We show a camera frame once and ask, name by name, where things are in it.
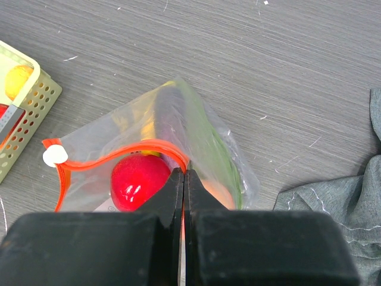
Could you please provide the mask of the red toy apple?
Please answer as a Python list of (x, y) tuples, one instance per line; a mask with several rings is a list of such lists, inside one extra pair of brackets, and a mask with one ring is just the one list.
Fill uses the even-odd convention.
[(137, 210), (167, 182), (170, 168), (160, 157), (134, 153), (120, 160), (111, 172), (111, 198), (121, 212)]

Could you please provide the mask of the yellow toy banana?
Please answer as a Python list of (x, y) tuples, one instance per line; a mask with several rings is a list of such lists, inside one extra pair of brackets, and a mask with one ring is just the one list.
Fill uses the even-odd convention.
[(175, 160), (182, 156), (169, 140), (159, 138), (159, 93), (174, 86), (175, 81), (169, 80), (111, 112), (112, 121), (119, 130), (119, 146), (112, 150), (111, 156), (135, 152), (144, 155), (163, 154)]

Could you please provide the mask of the green plastic basket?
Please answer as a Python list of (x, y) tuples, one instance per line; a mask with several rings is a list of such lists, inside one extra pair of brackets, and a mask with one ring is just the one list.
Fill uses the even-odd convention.
[[(12, 101), (5, 94), (5, 77), (18, 65), (30, 66), (34, 71)], [(62, 90), (36, 60), (1, 42), (1, 180), (5, 179)]]

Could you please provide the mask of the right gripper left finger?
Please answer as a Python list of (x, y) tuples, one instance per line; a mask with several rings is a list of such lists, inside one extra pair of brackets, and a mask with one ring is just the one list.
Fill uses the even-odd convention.
[(179, 285), (184, 175), (134, 212), (29, 213), (1, 242), (2, 285)]

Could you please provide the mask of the yellow orange toy fruit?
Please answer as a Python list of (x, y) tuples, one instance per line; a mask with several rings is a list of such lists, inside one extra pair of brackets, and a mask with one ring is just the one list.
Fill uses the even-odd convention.
[(14, 101), (34, 69), (27, 65), (14, 66), (5, 77), (5, 94)]

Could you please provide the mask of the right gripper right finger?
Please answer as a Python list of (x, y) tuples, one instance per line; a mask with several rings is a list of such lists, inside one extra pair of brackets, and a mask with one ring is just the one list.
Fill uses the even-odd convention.
[(311, 211), (229, 210), (197, 173), (183, 187), (186, 285), (359, 285), (338, 225)]

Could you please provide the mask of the clear orange zip bag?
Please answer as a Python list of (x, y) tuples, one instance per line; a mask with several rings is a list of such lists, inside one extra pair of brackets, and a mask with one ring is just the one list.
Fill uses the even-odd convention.
[(229, 209), (253, 209), (260, 188), (231, 130), (181, 78), (43, 145), (43, 160), (60, 179), (56, 211), (121, 210), (111, 194), (111, 172), (132, 154), (194, 170)]

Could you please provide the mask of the orange toy peach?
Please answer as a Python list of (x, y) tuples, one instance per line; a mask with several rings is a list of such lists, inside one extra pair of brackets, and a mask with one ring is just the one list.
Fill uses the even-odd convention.
[(201, 179), (203, 187), (227, 209), (235, 209), (233, 197), (228, 189), (219, 182)]

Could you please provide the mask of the green toy leaves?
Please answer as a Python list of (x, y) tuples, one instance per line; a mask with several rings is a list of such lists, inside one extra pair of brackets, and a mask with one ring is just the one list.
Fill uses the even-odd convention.
[(219, 182), (233, 197), (236, 209), (242, 207), (240, 158), (231, 130), (202, 98), (193, 94), (187, 106), (189, 148), (196, 171), (202, 179)]

